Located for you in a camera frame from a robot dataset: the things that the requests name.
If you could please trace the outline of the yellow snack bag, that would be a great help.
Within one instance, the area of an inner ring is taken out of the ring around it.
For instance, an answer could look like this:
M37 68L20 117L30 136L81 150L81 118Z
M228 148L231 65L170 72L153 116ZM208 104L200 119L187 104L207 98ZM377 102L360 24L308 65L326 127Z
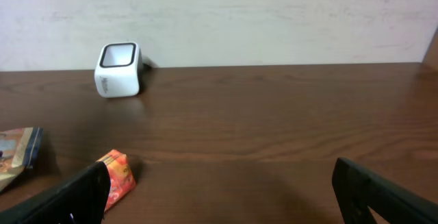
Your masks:
M1 132L1 191L34 167L44 130L25 127Z

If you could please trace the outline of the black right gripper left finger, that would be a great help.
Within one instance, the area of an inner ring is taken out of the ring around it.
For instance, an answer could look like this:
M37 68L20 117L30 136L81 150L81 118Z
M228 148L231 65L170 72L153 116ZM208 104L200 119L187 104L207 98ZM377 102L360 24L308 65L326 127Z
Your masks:
M100 224L111 181L104 162L95 162L74 177L1 212L1 224Z

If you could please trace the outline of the orange tissue pack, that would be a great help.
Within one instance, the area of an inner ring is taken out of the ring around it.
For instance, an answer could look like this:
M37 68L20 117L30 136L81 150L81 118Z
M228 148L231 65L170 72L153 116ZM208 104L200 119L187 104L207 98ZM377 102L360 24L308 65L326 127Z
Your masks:
M99 161L105 163L110 177L110 192L105 206L105 211L108 211L136 187L136 181L126 154L112 149Z

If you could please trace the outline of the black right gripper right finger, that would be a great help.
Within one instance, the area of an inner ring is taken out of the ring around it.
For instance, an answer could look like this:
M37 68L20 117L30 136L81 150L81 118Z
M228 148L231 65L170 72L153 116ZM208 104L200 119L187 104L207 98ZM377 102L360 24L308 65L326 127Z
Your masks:
M375 211L388 223L437 224L437 204L349 160L338 158L332 186L345 223L376 223Z

